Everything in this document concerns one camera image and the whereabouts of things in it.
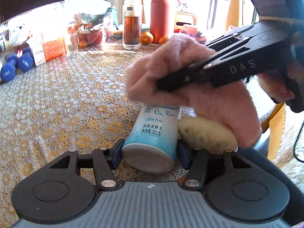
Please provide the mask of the right hand on gripper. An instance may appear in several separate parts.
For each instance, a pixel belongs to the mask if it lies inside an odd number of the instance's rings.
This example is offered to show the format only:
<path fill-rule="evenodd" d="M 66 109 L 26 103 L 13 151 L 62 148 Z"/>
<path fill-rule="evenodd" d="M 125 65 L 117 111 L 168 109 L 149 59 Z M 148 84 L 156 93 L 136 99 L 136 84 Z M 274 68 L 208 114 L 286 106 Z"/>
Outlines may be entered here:
<path fill-rule="evenodd" d="M 297 81 L 303 83 L 303 66 L 300 62 L 290 63 L 288 66 L 287 75 Z M 295 98 L 294 93 L 288 89 L 284 80 L 280 76 L 274 76 L 267 73 L 257 74 L 259 86 L 267 93 L 270 98 L 273 98 L 279 103 L 286 102 Z"/>

